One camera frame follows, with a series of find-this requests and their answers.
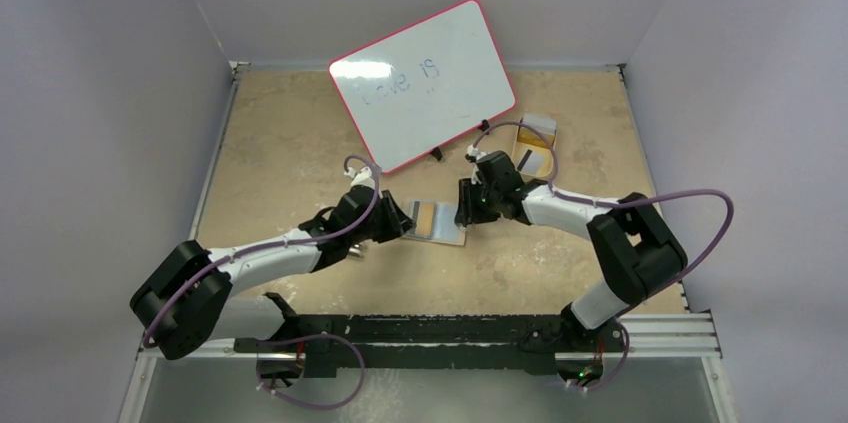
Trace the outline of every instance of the robotic arm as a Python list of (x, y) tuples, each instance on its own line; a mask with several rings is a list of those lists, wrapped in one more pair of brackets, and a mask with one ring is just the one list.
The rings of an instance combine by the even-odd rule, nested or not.
[(459, 182), (457, 224), (465, 227), (503, 216), (526, 225), (557, 228), (594, 246), (603, 280), (561, 314), (575, 337), (591, 335), (647, 300), (686, 267), (686, 253), (653, 206), (618, 208), (644, 195), (594, 198), (542, 180), (525, 183), (503, 151), (487, 154), (472, 146), (466, 158), (475, 163), (475, 169), (471, 178)]
[[(391, 193), (375, 195), (376, 185), (368, 167), (351, 171), (348, 176), (353, 178), (351, 189), (335, 207), (321, 210), (282, 236), (235, 248), (204, 249), (194, 240), (177, 245), (130, 300), (133, 313), (164, 356), (182, 358), (207, 339), (270, 337), (285, 316), (294, 314), (285, 301), (273, 295), (261, 302), (230, 299), (232, 296), (284, 276), (320, 271), (347, 257), (354, 245), (365, 240), (390, 241), (412, 228), (412, 220), (398, 208)], [(374, 198), (373, 210), (356, 224)], [(151, 325), (180, 287), (209, 266), (214, 268), (180, 295), (158, 324)], [(269, 313), (257, 305), (277, 308)], [(250, 322), (244, 320), (249, 319), (251, 307), (260, 310), (254, 312), (257, 315), (279, 315), (270, 322), (273, 326), (264, 325), (264, 335), (222, 331), (225, 320), (230, 319), (242, 320), (242, 329), (249, 327)]]

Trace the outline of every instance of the whiteboard stand clip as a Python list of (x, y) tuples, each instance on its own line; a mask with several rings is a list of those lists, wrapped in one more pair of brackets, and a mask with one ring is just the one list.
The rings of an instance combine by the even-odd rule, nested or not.
[(436, 161), (442, 161), (442, 159), (444, 159), (445, 157), (444, 155), (442, 155), (442, 150), (440, 150), (438, 146), (430, 150), (430, 156), (435, 158)]

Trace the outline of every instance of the wooden table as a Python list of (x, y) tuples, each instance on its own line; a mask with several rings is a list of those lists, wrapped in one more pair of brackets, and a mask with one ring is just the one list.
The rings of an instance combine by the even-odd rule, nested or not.
[[(628, 102), (616, 73), (518, 71), (517, 107), (554, 118), (561, 171), (557, 186), (597, 196), (652, 194)], [(501, 129), (481, 148), (509, 152)], [(385, 176), (381, 187), (406, 198), (457, 199), (463, 158), (476, 135)], [(348, 189), (342, 160), (367, 155), (326, 72), (250, 71), (241, 82), (200, 222), (206, 247), (248, 243), (288, 231)], [(498, 221), (469, 228), (464, 247), (411, 240), (369, 243), (366, 257), (270, 282), (301, 313), (558, 313), (601, 277), (591, 245), (561, 231)], [(678, 288), (637, 310), (681, 313)]]

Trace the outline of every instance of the beige table surface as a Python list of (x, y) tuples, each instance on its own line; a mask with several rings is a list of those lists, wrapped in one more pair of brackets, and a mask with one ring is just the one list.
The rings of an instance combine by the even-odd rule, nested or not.
[[(557, 186), (597, 196), (652, 194), (627, 98), (610, 72), (518, 71), (518, 104), (554, 118), (562, 170)], [(515, 132), (497, 130), (481, 148), (509, 152)], [(381, 179), (406, 198), (456, 202), (470, 135)], [(326, 72), (250, 71), (224, 137), (198, 239), (206, 247), (270, 238), (335, 205), (350, 180), (343, 158), (367, 155)], [(464, 247), (411, 240), (369, 243), (366, 257), (246, 292), (275, 291), (300, 313), (557, 313), (600, 279), (591, 245), (558, 230), (501, 220), (469, 228)], [(635, 310), (681, 313), (677, 287)]]

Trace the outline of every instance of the metal frame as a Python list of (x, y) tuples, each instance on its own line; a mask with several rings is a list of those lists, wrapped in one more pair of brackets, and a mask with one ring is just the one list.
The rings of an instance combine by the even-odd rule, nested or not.
[[(225, 117), (221, 123), (218, 141), (206, 174), (206, 181), (198, 201), (189, 238), (196, 238), (200, 220), (206, 208), (209, 187), (214, 177), (218, 163), (221, 145), (224, 142), (227, 125), (235, 104), (236, 94), (244, 73), (251, 70), (250, 64), (238, 64), (233, 70), (233, 84), (227, 102)], [(618, 71), (618, 67), (598, 68), (599, 71)], [(622, 88), (627, 95), (627, 88), (622, 79)], [(682, 285), (679, 285), (681, 298), (685, 303), (687, 313), (663, 315), (625, 315), (621, 321), (631, 337), (629, 358), (701, 358), (704, 375), (713, 399), (719, 423), (736, 423), (738, 421), (730, 394), (727, 377), (721, 364), (721, 349), (716, 336), (715, 325), (710, 314), (688, 313), (688, 302)], [(238, 358), (257, 359), (255, 353), (236, 353), (233, 351), (233, 339), (216, 340), (203, 344), (199, 349), (188, 355), (192, 359)], [(557, 360), (574, 360), (592, 358), (584, 353), (557, 353)], [(610, 353), (615, 357), (620, 354)], [(157, 349), (142, 349), (139, 351), (132, 379), (124, 399), (124, 405), (119, 417), (120, 423), (137, 423), (141, 419), (144, 403), (150, 389), (150, 383), (156, 370), (157, 363), (164, 358)], [(262, 359), (294, 360), (291, 353), (262, 354)]]

